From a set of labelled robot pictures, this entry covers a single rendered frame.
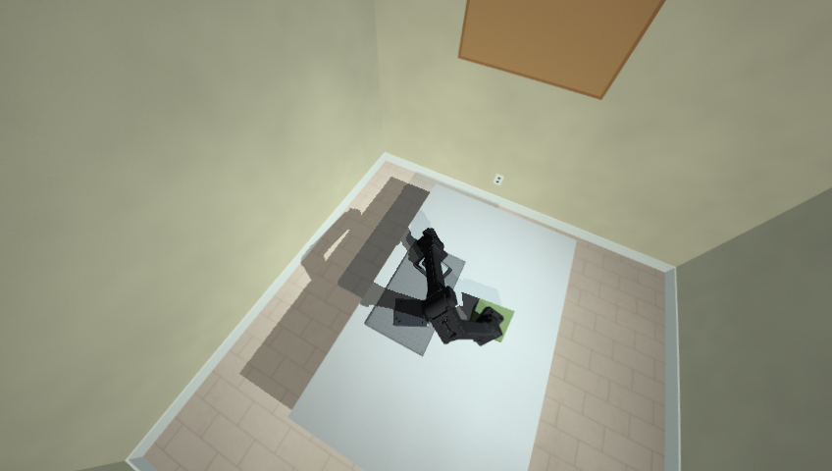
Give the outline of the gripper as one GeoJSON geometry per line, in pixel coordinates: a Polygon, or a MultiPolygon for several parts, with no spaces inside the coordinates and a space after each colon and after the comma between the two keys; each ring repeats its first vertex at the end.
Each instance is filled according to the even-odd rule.
{"type": "MultiPolygon", "coordinates": [[[[442,255],[440,256],[441,262],[443,261],[444,258],[447,257],[447,255],[448,255],[448,253],[446,253],[445,251],[442,252],[442,255]]],[[[422,265],[426,268],[425,258],[424,258],[424,261],[422,262],[422,265]]]]}

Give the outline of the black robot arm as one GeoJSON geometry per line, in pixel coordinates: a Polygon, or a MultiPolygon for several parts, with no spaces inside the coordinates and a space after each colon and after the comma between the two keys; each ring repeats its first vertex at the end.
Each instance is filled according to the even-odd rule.
{"type": "Polygon", "coordinates": [[[455,291],[444,284],[440,259],[444,244],[433,228],[427,228],[422,233],[417,245],[425,256],[428,285],[427,299],[421,302],[422,315],[427,322],[431,322],[442,343],[477,339],[473,342],[482,346],[502,336],[499,325],[504,318],[491,307],[488,307],[475,322],[460,318],[454,307],[458,305],[455,291]],[[497,321],[498,325],[494,327],[493,323],[497,321]]]}

